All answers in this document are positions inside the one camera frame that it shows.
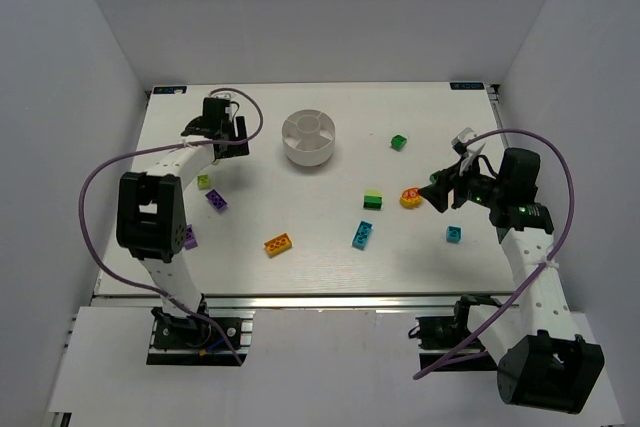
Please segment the lime square lego brick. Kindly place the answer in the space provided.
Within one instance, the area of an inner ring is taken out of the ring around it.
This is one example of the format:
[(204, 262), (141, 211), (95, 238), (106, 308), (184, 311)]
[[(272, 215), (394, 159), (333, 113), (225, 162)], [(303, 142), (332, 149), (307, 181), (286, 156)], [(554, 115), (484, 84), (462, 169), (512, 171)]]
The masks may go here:
[(211, 179), (208, 175), (202, 174), (197, 176), (197, 187), (199, 190), (207, 190), (211, 188)]

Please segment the dark green curved lego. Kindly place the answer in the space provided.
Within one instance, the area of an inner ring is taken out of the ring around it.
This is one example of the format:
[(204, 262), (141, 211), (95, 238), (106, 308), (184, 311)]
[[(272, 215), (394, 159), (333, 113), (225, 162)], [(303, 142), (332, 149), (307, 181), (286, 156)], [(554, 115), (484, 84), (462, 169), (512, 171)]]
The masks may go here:
[(363, 208), (367, 210), (380, 210), (383, 200), (380, 196), (365, 195), (363, 199)]

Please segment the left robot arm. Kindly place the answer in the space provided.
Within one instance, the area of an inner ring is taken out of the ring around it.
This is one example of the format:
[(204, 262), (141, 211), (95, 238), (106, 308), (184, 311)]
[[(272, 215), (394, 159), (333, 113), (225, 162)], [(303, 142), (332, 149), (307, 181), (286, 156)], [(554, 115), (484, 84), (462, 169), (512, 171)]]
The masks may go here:
[(246, 122), (234, 117), (238, 108), (229, 94), (204, 99), (202, 114), (183, 135), (222, 140), (222, 145), (185, 143), (148, 170), (127, 172), (119, 181), (116, 240), (145, 268), (152, 286), (162, 291), (162, 311), (174, 317), (198, 311), (203, 300), (182, 255), (187, 240), (184, 190), (214, 161), (249, 153)]

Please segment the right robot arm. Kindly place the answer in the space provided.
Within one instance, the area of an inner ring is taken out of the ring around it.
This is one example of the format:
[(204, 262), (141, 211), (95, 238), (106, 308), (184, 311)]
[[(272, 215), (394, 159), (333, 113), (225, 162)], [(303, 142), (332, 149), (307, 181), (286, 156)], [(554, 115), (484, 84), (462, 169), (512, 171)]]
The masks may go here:
[(465, 154), (434, 173), (418, 192), (440, 212), (467, 201), (488, 208), (517, 285), (518, 310), (507, 313), (489, 295), (464, 294), (452, 315), (421, 318), (409, 335), (429, 352), (460, 343), (482, 350), (496, 365), (498, 392), (506, 404), (578, 414), (603, 370), (604, 354), (574, 323), (552, 261), (553, 223), (548, 209), (535, 200), (540, 157), (508, 148), (489, 176), (479, 162)]

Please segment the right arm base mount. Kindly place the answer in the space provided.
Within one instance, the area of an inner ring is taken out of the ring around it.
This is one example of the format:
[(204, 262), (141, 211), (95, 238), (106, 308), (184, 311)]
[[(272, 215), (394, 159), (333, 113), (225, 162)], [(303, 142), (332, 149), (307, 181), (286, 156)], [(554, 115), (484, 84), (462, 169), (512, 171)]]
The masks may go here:
[[(421, 369), (429, 367), (470, 334), (467, 321), (472, 306), (497, 309), (501, 303), (490, 296), (464, 294), (455, 303), (452, 314), (416, 318), (417, 325), (408, 332), (408, 338), (419, 341)], [(474, 356), (473, 359), (445, 365), (437, 369), (437, 372), (495, 372), (496, 364), (493, 359), (488, 354), (479, 356), (483, 351), (484, 346), (476, 339), (453, 357), (456, 360), (471, 355)]]

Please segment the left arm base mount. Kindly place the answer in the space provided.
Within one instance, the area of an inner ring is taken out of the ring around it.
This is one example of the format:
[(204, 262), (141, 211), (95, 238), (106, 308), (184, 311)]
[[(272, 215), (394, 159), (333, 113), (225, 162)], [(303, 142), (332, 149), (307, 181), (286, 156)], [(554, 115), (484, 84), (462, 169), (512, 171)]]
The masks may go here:
[(207, 322), (179, 318), (161, 307), (154, 318), (146, 364), (150, 366), (239, 367), (221, 334)]

